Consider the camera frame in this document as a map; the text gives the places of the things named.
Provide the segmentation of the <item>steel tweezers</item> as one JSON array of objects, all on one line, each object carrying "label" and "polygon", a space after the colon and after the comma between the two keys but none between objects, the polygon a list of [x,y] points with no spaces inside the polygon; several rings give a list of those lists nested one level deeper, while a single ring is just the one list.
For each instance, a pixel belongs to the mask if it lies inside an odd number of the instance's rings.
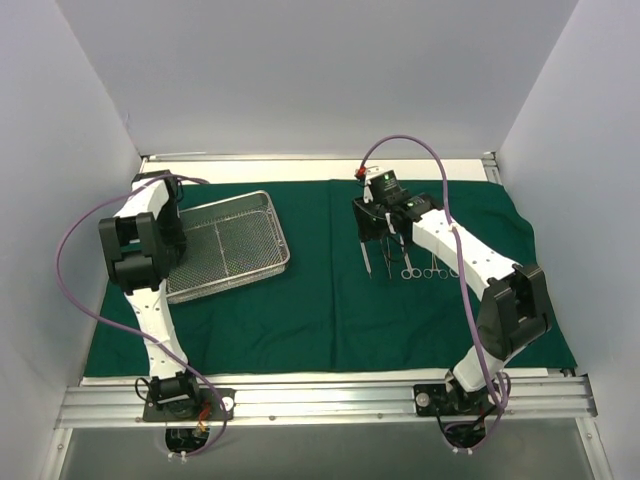
[{"label": "steel tweezers", "polygon": [[380,241],[380,246],[381,246],[381,252],[383,254],[384,257],[384,262],[386,265],[386,270],[387,270],[387,275],[389,279],[392,279],[392,255],[391,255],[391,248],[390,248],[390,242],[388,238],[385,238],[384,240]]}]

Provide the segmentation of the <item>steel forceps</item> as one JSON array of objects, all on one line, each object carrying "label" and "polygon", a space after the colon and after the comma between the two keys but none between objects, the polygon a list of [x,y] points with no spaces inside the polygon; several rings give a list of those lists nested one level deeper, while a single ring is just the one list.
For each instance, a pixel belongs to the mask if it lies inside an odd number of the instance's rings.
[{"label": "steel forceps", "polygon": [[449,272],[446,268],[441,268],[439,266],[437,257],[432,254],[431,264],[423,270],[423,277],[426,279],[439,278],[445,280],[449,277]]}]

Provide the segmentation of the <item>steel scalpel handle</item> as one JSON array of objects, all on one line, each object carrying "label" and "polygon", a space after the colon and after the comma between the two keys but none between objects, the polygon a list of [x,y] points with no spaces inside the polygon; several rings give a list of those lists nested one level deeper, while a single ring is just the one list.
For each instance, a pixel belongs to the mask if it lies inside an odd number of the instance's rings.
[{"label": "steel scalpel handle", "polygon": [[369,278],[372,279],[372,267],[371,267],[371,264],[370,264],[368,250],[367,250],[365,242],[363,242],[363,241],[360,242],[360,248],[361,248],[361,253],[362,253],[362,257],[363,257],[363,261],[364,261],[366,272],[367,272]]}]

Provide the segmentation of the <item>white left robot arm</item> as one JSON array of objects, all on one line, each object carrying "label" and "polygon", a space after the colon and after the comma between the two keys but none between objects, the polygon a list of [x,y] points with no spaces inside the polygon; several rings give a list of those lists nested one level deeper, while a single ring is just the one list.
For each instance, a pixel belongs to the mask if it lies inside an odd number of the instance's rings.
[{"label": "white left robot arm", "polygon": [[167,170],[138,174],[133,195],[98,232],[109,280],[128,301],[143,333],[149,364],[147,401],[179,419],[202,405],[197,379],[188,371],[167,301],[167,280],[186,252],[178,203],[180,181]]}]

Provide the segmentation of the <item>steel surgical scissors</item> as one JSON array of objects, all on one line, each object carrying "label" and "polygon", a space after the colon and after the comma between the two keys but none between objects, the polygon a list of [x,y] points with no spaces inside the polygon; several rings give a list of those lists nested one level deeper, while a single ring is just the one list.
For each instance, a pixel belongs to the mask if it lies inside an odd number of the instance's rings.
[{"label": "steel surgical scissors", "polygon": [[401,271],[401,277],[403,280],[412,280],[412,279],[420,279],[422,277],[422,271],[414,267],[411,263],[409,252],[408,252],[408,244],[405,242],[404,237],[402,235],[399,236],[399,243],[402,249],[402,259],[404,261],[405,267]]}]

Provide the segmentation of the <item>silver wire mesh tray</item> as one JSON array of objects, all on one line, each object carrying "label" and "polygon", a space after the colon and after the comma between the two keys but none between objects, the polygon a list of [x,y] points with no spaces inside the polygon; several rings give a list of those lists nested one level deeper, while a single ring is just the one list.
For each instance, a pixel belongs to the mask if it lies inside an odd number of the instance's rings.
[{"label": "silver wire mesh tray", "polygon": [[290,250],[269,194],[258,190],[181,212],[186,252],[167,279],[180,304],[285,271]]}]

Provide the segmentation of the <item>green surgical cloth kit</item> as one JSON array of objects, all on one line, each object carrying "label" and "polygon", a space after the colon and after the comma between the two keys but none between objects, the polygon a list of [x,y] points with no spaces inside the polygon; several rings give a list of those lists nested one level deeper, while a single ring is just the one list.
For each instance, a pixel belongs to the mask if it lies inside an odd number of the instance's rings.
[{"label": "green surgical cloth kit", "polygon": [[[456,278],[389,279],[379,246],[364,266],[354,181],[185,187],[181,207],[265,190],[291,258],[284,273],[171,306],[180,344],[201,373],[363,372],[453,367],[472,346]],[[453,217],[519,263],[537,263],[534,231],[503,187],[450,181]],[[149,373],[143,341],[98,324],[84,376]]]}]

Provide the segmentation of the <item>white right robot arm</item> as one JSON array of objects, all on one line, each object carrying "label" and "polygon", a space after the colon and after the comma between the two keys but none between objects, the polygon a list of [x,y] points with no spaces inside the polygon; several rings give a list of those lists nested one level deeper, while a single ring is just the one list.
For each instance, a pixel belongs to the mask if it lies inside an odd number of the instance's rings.
[{"label": "white right robot arm", "polygon": [[351,205],[360,244],[387,239],[399,244],[403,279],[425,275],[407,253],[416,247],[431,253],[460,284],[472,345],[448,370],[432,410],[463,415],[491,403],[504,411],[509,398],[506,365],[552,328],[543,270],[486,245],[428,194],[365,194]]}]

